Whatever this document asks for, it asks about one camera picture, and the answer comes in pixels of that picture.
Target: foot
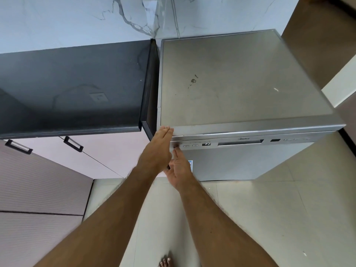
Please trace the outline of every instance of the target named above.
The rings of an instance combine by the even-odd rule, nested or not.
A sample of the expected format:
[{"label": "foot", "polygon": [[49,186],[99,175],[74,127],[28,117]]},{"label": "foot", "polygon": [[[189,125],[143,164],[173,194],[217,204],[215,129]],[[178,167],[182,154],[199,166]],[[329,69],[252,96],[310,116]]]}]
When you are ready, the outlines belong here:
[{"label": "foot", "polygon": [[163,258],[163,260],[159,263],[158,267],[174,267],[172,258]]}]

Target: forearm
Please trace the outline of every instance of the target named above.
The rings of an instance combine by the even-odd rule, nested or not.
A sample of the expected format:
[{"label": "forearm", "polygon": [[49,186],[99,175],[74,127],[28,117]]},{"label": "forearm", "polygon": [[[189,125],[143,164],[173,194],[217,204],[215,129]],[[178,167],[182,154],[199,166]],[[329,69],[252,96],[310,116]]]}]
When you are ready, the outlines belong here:
[{"label": "forearm", "polygon": [[266,266],[276,263],[236,225],[195,179],[180,190],[202,266]]},{"label": "forearm", "polygon": [[118,190],[35,267],[118,267],[155,177],[135,167]]}]

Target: cabinet handle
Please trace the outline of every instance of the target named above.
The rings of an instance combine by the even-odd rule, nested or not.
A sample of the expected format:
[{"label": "cabinet handle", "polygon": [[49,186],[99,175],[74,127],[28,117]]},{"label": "cabinet handle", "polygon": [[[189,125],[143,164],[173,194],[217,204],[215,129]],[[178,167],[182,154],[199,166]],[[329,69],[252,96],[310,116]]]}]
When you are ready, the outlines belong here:
[{"label": "cabinet handle", "polygon": [[21,145],[20,143],[14,142],[13,140],[9,139],[6,143],[5,146],[10,147],[12,149],[15,149],[19,152],[22,152],[24,154],[31,154],[33,149],[27,148],[26,146]]},{"label": "cabinet handle", "polygon": [[[73,143],[70,143],[69,140],[72,141],[73,143],[77,144],[79,147],[75,146]],[[66,145],[72,147],[74,150],[76,150],[76,151],[78,151],[78,152],[80,152],[80,153],[83,151],[84,146],[81,146],[79,143],[76,143],[74,140],[72,140],[72,139],[71,139],[70,137],[68,137],[68,136],[65,137],[65,140],[64,140],[63,142],[64,142]]]}]

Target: stainless steel dishwasher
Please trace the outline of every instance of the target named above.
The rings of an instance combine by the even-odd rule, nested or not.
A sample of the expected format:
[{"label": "stainless steel dishwasher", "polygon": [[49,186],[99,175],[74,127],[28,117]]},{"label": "stainless steel dishwasher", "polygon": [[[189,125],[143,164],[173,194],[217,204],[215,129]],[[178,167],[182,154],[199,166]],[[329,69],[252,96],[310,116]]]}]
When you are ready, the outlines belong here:
[{"label": "stainless steel dishwasher", "polygon": [[163,40],[161,125],[205,181],[255,179],[344,122],[266,30]]}]

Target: person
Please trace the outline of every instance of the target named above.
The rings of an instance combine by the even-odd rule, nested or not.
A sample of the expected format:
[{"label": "person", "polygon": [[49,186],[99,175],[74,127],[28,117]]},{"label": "person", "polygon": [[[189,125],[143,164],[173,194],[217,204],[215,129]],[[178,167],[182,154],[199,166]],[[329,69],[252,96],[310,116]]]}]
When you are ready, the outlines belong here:
[{"label": "person", "polygon": [[[161,171],[180,194],[203,267],[276,267],[268,253],[202,188],[179,148],[173,150],[171,159],[172,135],[173,128],[162,126],[122,185],[35,267],[118,267],[149,188]],[[173,267],[171,258],[159,264]]]}]

